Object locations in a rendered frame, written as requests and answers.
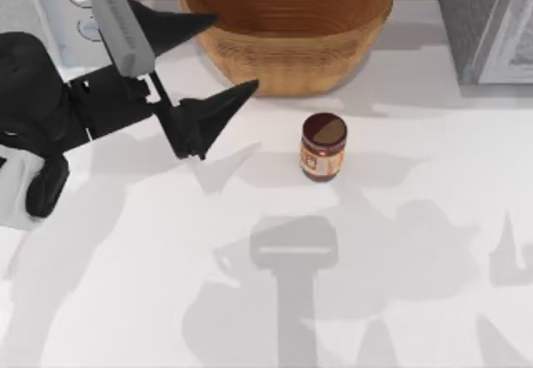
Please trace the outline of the grey cabinet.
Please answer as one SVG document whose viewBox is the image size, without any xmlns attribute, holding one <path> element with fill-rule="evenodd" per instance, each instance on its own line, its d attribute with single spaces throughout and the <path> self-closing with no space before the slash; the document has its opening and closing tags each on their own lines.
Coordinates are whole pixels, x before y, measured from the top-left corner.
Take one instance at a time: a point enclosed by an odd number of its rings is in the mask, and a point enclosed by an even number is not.
<svg viewBox="0 0 533 368">
<path fill-rule="evenodd" d="M 461 85 L 533 85 L 533 0 L 437 0 Z"/>
</svg>

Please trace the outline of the brown woven basket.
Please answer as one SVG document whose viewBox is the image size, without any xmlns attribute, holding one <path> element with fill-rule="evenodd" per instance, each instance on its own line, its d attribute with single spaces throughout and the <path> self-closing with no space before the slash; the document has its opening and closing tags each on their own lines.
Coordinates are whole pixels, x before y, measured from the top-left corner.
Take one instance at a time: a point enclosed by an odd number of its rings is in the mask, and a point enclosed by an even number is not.
<svg viewBox="0 0 533 368">
<path fill-rule="evenodd" d="M 256 79 L 264 97 L 308 97 L 338 87 L 371 50 L 394 0 L 180 0 L 215 13 L 198 42 L 233 83 Z"/>
</svg>

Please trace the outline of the brown jar with label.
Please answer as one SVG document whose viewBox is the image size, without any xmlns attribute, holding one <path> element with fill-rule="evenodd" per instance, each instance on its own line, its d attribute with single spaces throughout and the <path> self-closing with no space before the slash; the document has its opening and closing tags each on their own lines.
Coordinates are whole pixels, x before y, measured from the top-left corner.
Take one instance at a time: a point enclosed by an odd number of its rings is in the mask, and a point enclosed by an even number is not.
<svg viewBox="0 0 533 368">
<path fill-rule="evenodd" d="M 328 182 L 341 170 L 348 128 L 345 121 L 330 112 L 310 115 L 302 125 L 300 167 L 314 182 Z"/>
</svg>

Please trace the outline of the pale grey rounded box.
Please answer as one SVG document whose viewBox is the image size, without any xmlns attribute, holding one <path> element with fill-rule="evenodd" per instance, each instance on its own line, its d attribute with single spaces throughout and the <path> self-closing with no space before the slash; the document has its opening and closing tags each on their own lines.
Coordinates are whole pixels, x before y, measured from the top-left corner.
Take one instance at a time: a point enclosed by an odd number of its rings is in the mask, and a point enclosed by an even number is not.
<svg viewBox="0 0 533 368">
<path fill-rule="evenodd" d="M 128 0 L 92 0 L 92 13 L 122 77 L 135 78 L 154 71 L 154 51 Z"/>
</svg>

